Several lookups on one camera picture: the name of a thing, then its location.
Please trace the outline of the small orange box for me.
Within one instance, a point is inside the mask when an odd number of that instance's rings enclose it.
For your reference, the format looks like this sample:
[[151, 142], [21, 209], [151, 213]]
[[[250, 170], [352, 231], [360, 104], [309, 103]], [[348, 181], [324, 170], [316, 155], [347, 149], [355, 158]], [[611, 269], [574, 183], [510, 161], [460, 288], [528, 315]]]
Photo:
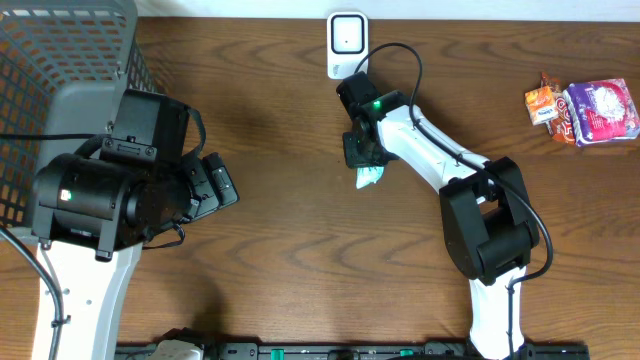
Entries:
[[533, 126], [554, 120], [558, 115], [555, 98], [549, 86], [524, 94], [525, 106]]

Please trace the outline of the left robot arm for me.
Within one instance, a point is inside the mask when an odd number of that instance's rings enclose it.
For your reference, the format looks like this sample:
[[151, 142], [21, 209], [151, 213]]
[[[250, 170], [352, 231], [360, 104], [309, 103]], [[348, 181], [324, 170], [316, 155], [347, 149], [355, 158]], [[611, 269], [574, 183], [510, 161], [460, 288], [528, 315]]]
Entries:
[[56, 290], [41, 307], [36, 341], [52, 314], [57, 359], [111, 359], [130, 280], [143, 251], [168, 230], [203, 219], [239, 200], [221, 157], [169, 160], [102, 153], [61, 154], [36, 177], [32, 231]]

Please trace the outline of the red purple rice packet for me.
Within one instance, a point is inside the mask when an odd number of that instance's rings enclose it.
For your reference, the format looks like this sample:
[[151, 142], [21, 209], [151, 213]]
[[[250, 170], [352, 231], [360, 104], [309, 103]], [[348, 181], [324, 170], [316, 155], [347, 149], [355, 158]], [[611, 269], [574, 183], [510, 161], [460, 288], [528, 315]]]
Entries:
[[638, 137], [639, 114], [624, 79], [571, 83], [563, 97], [577, 146]]

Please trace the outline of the teal snack packet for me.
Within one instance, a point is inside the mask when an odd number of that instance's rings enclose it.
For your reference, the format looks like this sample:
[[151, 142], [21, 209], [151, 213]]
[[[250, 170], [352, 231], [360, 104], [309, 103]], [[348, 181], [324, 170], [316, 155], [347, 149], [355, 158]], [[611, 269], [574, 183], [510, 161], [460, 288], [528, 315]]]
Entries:
[[356, 188], [362, 189], [368, 185], [376, 184], [383, 176], [383, 166], [361, 167], [356, 170]]

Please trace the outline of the orange chocolate bar wrapper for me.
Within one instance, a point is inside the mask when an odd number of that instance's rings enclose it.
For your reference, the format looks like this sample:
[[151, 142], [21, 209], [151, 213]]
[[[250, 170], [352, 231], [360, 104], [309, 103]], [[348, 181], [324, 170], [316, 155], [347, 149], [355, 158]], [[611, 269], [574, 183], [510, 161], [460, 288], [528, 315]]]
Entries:
[[557, 116], [546, 123], [549, 135], [556, 142], [575, 146], [576, 140], [573, 132], [571, 114], [563, 96], [563, 90], [561, 89], [559, 80], [548, 75], [546, 72], [542, 72], [541, 85], [550, 88], [557, 111]]

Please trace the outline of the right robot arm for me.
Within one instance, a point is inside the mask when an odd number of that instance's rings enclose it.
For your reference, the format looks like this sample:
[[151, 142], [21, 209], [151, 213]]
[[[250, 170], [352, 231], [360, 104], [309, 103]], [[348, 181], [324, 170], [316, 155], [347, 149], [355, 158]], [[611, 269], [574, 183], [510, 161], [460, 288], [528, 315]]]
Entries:
[[520, 288], [540, 241], [519, 167], [468, 151], [399, 91], [342, 88], [338, 96], [352, 122], [343, 146], [357, 188], [399, 159], [436, 191], [447, 253], [470, 285], [471, 345], [488, 359], [515, 354], [524, 344]]

